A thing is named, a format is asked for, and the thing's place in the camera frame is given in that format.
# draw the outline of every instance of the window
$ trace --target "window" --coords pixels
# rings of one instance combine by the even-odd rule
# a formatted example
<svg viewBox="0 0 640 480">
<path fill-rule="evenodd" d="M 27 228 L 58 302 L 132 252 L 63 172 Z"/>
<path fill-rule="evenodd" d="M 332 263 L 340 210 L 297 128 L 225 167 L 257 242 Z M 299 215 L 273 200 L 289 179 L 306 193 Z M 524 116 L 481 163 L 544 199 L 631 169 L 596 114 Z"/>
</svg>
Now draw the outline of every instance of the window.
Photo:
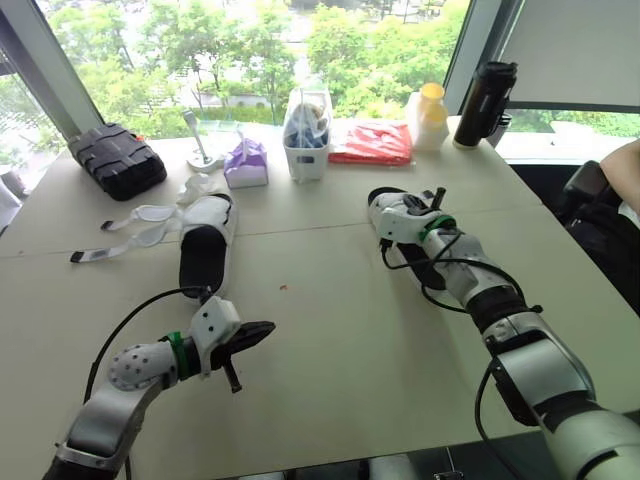
<svg viewBox="0 0 640 480">
<path fill-rule="evenodd" d="M 280 124 L 319 77 L 337 116 L 403 118 L 443 82 L 469 0 L 38 0 L 106 121 L 151 138 L 201 119 Z"/>
<path fill-rule="evenodd" d="M 24 198 L 65 143 L 2 51 L 0 98 L 0 175 L 18 174 L 25 191 L 8 178 L 3 183 Z"/>
<path fill-rule="evenodd" d="M 640 138 L 640 115 L 575 110 L 507 110 L 513 119 L 496 150 L 510 160 L 581 164 Z"/>
</svg>

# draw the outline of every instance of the plastic container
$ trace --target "plastic container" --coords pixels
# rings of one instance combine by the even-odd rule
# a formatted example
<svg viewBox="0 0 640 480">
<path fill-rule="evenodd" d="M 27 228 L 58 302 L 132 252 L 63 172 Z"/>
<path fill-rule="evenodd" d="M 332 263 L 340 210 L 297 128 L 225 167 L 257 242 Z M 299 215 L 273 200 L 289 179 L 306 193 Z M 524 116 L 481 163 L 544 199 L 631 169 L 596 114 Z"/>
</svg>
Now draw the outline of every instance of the plastic container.
<svg viewBox="0 0 640 480">
<path fill-rule="evenodd" d="M 408 113 L 407 120 L 415 125 L 413 151 L 439 150 L 449 135 L 449 112 L 443 104 L 444 88 L 437 83 L 427 83 L 419 93 L 415 112 Z"/>
<path fill-rule="evenodd" d="M 329 160 L 332 112 L 328 90 L 291 91 L 282 142 L 294 180 L 306 182 L 324 175 Z"/>
</svg>

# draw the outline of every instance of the white strap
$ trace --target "white strap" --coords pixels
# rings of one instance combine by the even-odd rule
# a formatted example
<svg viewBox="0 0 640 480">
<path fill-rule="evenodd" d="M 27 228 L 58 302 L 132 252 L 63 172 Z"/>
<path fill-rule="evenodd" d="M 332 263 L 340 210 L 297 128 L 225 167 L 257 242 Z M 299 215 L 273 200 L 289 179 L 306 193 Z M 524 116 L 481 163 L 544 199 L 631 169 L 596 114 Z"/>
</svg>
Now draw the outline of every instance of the white strap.
<svg viewBox="0 0 640 480">
<path fill-rule="evenodd" d="M 71 256 L 71 261 L 73 263 L 94 262 L 105 258 L 117 257 L 118 255 L 122 255 L 133 248 L 152 247 L 160 243 L 167 233 L 180 231 L 181 227 L 182 224 L 180 221 L 177 221 L 176 219 L 169 219 L 161 225 L 156 225 L 133 235 L 122 245 L 75 252 Z"/>
<path fill-rule="evenodd" d="M 165 222 L 171 218 L 177 209 L 177 205 L 140 205 L 131 210 L 129 218 L 119 222 L 107 220 L 102 224 L 100 229 L 112 232 L 114 230 L 120 230 L 137 220 L 143 222 Z"/>
</svg>

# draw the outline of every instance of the red plastic bag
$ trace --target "red plastic bag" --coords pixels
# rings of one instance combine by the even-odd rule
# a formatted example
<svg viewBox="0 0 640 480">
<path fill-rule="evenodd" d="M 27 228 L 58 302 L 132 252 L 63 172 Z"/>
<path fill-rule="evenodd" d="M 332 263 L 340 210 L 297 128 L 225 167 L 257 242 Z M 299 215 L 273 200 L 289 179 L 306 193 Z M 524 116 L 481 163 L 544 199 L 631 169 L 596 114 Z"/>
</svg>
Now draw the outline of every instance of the red plastic bag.
<svg viewBox="0 0 640 480">
<path fill-rule="evenodd" d="M 411 135 L 406 123 L 359 121 L 350 125 L 343 138 L 338 128 L 332 134 L 332 163 L 407 165 L 411 161 Z"/>
</svg>

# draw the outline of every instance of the window frame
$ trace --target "window frame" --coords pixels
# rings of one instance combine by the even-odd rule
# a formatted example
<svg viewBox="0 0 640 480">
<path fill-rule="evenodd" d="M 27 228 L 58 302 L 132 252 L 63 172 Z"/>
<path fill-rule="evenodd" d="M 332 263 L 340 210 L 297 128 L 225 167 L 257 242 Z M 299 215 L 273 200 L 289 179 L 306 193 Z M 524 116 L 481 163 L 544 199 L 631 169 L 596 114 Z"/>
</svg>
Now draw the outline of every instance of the window frame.
<svg viewBox="0 0 640 480">
<path fill-rule="evenodd" d="M 0 47 L 66 140 L 104 125 L 35 0 L 0 0 Z"/>
</svg>

